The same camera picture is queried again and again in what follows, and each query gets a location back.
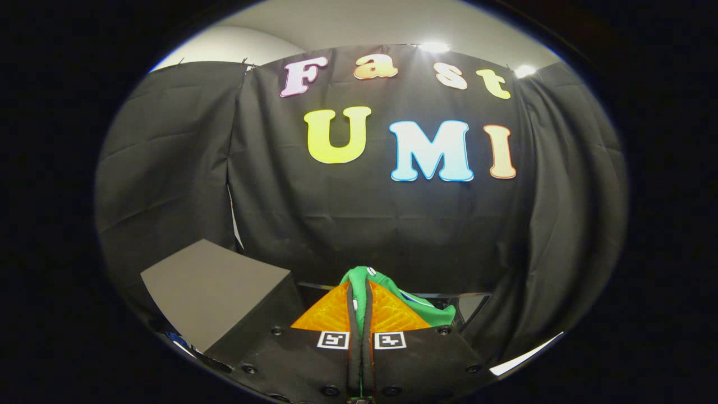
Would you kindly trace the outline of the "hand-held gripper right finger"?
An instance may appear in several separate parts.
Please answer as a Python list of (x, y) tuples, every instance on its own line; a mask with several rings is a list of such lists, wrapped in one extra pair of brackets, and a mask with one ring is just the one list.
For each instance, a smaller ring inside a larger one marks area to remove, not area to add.
[(372, 403), (452, 403), (497, 383), (452, 325), (429, 327), (377, 282), (366, 282), (363, 391)]

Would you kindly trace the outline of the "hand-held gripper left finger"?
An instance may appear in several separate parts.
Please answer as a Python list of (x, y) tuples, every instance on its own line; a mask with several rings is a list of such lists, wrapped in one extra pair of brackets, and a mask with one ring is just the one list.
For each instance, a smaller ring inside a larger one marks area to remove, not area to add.
[(362, 347), (349, 282), (311, 307), (280, 281), (205, 351), (230, 377), (291, 403), (346, 403), (361, 394)]

